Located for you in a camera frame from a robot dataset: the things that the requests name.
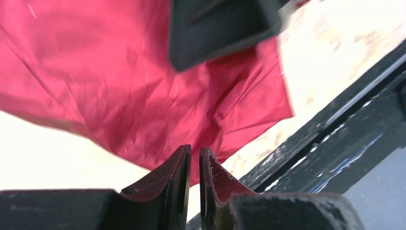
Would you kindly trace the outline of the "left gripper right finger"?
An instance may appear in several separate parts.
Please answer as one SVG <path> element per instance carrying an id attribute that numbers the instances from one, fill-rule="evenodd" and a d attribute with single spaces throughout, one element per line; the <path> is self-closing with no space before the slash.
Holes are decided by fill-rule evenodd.
<path id="1" fill-rule="evenodd" d="M 203 230 L 363 230 L 353 205 L 332 193 L 258 194 L 219 163 L 199 154 Z"/>

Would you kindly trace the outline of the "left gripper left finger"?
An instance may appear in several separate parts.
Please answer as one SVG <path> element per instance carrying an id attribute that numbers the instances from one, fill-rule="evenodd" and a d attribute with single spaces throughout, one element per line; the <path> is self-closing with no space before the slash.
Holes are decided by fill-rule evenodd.
<path id="1" fill-rule="evenodd" d="M 181 145 L 160 166 L 113 189 L 3 190 L 3 230 L 183 230 L 186 228 L 191 146 Z"/>

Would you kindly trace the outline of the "dark red wrapping paper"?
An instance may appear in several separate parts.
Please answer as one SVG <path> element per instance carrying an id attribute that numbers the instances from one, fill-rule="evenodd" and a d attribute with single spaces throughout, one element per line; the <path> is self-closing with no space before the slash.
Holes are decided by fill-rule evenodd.
<path id="1" fill-rule="evenodd" d="M 176 73 L 167 0 L 3 0 L 0 108 L 154 169 L 180 145 L 224 162 L 292 109 L 278 43 Z"/>

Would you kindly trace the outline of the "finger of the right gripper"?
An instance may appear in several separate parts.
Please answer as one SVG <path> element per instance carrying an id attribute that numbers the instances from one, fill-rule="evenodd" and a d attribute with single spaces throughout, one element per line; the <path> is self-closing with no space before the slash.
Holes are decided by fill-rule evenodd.
<path id="1" fill-rule="evenodd" d="M 182 72 L 276 36 L 286 0 L 173 0 L 169 61 Z"/>

